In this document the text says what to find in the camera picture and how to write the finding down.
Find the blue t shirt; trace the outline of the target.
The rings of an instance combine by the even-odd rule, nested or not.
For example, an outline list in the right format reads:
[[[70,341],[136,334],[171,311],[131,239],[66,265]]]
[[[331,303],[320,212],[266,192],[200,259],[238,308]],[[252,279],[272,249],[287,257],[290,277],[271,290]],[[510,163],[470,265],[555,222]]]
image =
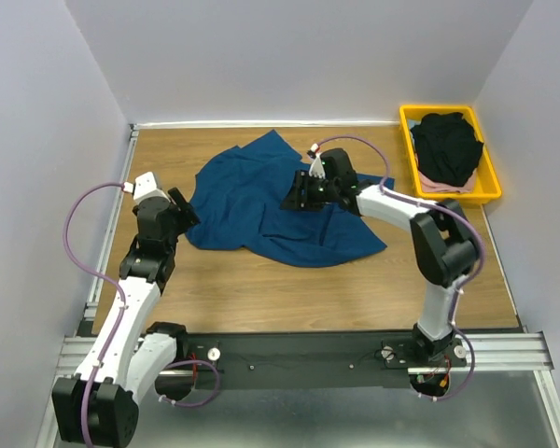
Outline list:
[[[247,248],[287,265],[321,268],[384,251],[380,238],[333,203],[319,212],[281,207],[301,155],[277,131],[211,159],[196,175],[190,200],[200,222],[186,237],[202,250]]]

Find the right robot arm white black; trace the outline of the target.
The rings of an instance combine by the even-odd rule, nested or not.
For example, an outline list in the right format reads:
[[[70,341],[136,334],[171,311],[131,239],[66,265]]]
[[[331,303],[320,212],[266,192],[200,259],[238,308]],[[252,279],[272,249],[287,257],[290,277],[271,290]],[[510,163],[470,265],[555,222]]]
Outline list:
[[[281,207],[319,211],[334,203],[359,217],[371,217],[408,231],[416,265],[427,282],[422,313],[405,341],[405,353],[429,366],[454,346],[455,310],[464,285],[483,261],[483,244],[459,203],[435,203],[397,193],[379,181],[361,180],[347,153],[311,150],[313,163],[298,170]]]

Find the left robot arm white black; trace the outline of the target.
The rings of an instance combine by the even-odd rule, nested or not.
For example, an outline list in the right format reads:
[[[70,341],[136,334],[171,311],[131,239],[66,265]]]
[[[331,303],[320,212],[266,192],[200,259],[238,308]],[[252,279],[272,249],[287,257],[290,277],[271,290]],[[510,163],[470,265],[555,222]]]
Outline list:
[[[51,392],[61,439],[88,447],[128,446],[157,375],[181,367],[189,354],[180,325],[141,331],[174,272],[179,236],[199,219],[176,188],[131,188],[137,234],[112,283],[117,294],[90,352]]]

